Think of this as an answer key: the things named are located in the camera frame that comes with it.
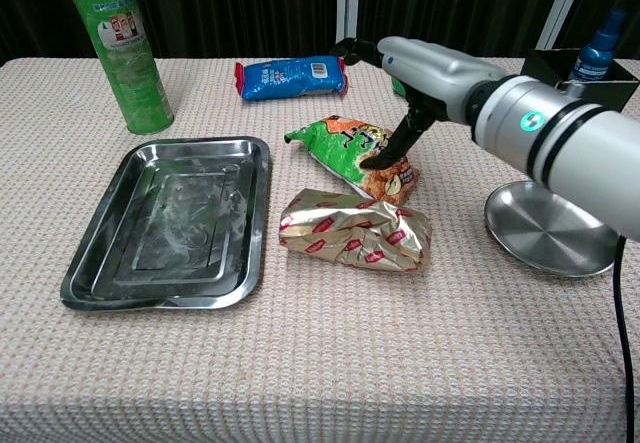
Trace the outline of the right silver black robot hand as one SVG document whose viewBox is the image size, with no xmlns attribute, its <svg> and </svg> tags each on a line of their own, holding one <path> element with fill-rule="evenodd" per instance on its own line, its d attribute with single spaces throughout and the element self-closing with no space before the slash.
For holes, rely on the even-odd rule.
<svg viewBox="0 0 640 443">
<path fill-rule="evenodd" d="M 468 124 L 468 106 L 476 93 L 489 95 L 505 70 L 480 58 L 434 43 L 399 36 L 374 43 L 345 38 L 330 50 L 351 66 L 360 61 L 383 69 L 405 91 L 407 114 L 386 146 L 361 161 L 366 170 L 382 170 L 406 156 L 409 149 L 437 121 Z"/>
</svg>

